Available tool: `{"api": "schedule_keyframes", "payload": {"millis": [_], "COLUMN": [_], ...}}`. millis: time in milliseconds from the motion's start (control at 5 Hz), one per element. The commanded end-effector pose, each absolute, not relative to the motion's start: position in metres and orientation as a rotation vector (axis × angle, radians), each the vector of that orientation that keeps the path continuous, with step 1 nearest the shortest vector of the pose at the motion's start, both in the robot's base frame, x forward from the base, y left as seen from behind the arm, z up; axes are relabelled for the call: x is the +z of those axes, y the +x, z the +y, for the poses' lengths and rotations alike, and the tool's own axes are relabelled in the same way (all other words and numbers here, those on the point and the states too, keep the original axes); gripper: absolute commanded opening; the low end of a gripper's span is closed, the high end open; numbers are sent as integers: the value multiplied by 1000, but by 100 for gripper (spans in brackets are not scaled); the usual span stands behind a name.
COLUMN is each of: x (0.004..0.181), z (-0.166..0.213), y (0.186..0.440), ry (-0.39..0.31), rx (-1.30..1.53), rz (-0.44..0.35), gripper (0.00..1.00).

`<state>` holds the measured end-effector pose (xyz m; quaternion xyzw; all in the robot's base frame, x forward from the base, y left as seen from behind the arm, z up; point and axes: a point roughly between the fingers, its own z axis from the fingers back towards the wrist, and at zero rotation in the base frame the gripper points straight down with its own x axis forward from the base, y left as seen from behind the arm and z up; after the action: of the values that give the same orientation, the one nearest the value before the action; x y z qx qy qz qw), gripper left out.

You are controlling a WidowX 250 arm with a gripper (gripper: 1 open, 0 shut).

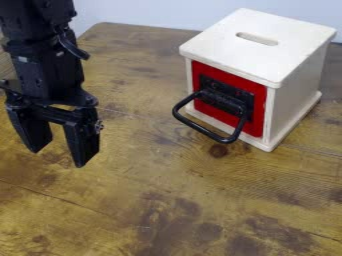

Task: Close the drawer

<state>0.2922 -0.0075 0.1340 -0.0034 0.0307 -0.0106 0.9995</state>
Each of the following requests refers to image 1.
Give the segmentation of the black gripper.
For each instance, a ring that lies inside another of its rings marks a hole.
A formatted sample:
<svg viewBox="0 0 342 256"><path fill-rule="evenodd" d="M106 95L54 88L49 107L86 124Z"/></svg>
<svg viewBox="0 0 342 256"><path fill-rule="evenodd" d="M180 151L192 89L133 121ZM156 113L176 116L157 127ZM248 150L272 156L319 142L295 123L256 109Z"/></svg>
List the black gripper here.
<svg viewBox="0 0 342 256"><path fill-rule="evenodd" d="M100 149L101 121L96 98L82 89L81 58L89 55L72 42L1 41L16 79L2 80L6 113L28 150L37 153L52 141L48 122L62 129L74 166L81 168Z"/></svg>

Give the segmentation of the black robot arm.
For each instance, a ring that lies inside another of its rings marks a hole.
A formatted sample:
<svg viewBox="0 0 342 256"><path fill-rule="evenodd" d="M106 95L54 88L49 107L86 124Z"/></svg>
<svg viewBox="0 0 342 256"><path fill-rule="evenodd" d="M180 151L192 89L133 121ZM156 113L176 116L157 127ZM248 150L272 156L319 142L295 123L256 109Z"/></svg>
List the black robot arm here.
<svg viewBox="0 0 342 256"><path fill-rule="evenodd" d="M97 99L82 88L81 62L69 22L73 0L0 0L0 40L16 77L0 79L12 126L30 152L52 141L50 125L62 126L73 163L82 167L98 152Z"/></svg>

